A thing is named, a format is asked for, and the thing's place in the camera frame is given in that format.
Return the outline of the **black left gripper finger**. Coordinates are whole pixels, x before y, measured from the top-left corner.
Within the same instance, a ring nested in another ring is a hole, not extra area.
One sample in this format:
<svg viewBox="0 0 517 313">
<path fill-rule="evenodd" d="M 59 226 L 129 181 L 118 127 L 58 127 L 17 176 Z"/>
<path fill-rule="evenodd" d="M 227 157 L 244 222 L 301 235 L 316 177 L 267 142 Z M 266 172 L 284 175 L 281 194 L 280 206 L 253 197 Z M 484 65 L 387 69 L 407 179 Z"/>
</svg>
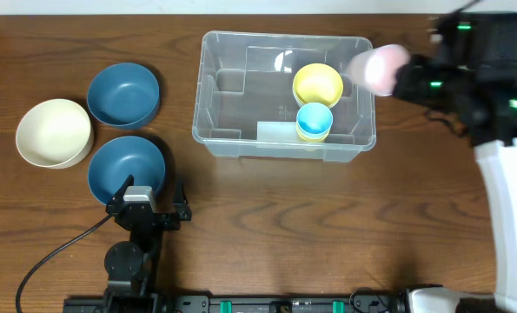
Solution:
<svg viewBox="0 0 517 313">
<path fill-rule="evenodd" d="M 112 206 L 120 206 L 123 203 L 124 194 L 127 191 L 127 188 L 132 186 L 134 183 L 134 177 L 132 175 L 128 175 L 125 179 L 122 186 L 117 190 L 117 192 L 111 198 Z"/>
<path fill-rule="evenodd" d="M 172 204 L 180 221 L 190 221 L 192 219 L 192 210 L 181 181 L 176 181 Z"/>
</svg>

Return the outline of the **pink plastic cup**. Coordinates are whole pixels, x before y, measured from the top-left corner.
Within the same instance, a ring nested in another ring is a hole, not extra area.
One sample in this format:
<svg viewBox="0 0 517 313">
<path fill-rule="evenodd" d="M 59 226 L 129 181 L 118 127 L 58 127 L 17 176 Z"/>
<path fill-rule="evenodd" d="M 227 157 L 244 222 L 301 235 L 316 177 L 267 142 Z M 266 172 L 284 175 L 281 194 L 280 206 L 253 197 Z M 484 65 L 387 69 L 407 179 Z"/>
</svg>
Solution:
<svg viewBox="0 0 517 313">
<path fill-rule="evenodd" d="M 348 74 L 352 83 L 371 93 L 388 97 L 397 84 L 397 71 L 410 61 L 409 52 L 401 45 L 389 44 L 362 52 L 352 58 Z"/>
</svg>

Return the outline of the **small yellow bowl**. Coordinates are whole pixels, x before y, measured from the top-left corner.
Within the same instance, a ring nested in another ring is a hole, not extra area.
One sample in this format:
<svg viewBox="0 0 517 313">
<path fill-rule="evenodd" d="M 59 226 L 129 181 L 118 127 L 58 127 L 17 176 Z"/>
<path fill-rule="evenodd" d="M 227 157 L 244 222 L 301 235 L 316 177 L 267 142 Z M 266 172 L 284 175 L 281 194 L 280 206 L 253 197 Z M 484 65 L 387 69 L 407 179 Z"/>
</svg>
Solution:
<svg viewBox="0 0 517 313">
<path fill-rule="evenodd" d="M 331 109 L 341 99 L 344 82 L 334 68 L 324 63 L 311 63 L 296 72 L 292 91 L 300 107 L 322 103 Z"/>
</svg>

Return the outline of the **light blue plastic cup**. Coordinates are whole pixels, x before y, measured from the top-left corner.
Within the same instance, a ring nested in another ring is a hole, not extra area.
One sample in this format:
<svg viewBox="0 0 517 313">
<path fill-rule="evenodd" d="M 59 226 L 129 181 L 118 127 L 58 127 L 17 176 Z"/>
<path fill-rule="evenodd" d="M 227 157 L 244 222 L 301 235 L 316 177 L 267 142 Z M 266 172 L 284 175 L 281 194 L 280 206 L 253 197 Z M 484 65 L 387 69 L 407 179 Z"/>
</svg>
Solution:
<svg viewBox="0 0 517 313">
<path fill-rule="evenodd" d="M 333 114 L 329 107 L 322 103 L 307 103 L 297 112 L 296 128 L 311 133 L 321 133 L 330 131 L 333 121 Z"/>
</svg>

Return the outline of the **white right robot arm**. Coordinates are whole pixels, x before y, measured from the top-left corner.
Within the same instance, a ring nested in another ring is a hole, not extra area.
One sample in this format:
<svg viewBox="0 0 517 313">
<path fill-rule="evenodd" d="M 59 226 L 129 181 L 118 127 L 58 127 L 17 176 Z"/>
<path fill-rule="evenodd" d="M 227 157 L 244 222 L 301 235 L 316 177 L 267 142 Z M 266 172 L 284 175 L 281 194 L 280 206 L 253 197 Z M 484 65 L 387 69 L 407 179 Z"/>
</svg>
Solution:
<svg viewBox="0 0 517 313">
<path fill-rule="evenodd" d="M 437 18 L 435 57 L 413 55 L 393 97 L 463 124 L 487 190 L 496 252 L 495 307 L 517 312 L 517 12 Z"/>
</svg>

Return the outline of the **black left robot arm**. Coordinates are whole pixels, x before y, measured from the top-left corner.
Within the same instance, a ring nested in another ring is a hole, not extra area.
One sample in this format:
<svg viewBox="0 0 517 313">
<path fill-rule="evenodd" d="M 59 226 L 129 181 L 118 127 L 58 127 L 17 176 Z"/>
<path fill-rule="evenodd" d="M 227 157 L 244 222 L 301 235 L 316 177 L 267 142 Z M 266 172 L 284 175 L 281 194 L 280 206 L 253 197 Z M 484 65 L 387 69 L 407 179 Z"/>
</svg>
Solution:
<svg viewBox="0 0 517 313">
<path fill-rule="evenodd" d="M 116 224 L 129 232 L 129 239 L 114 244 L 104 258 L 108 287 L 97 312 L 158 313 L 172 310 L 168 296 L 156 289 L 162 238 L 166 231 L 181 228 L 192 218 L 192 211 L 181 182 L 175 184 L 173 210 L 157 210 L 149 186 L 135 186 L 129 175 L 106 204 L 106 212 Z"/>
</svg>

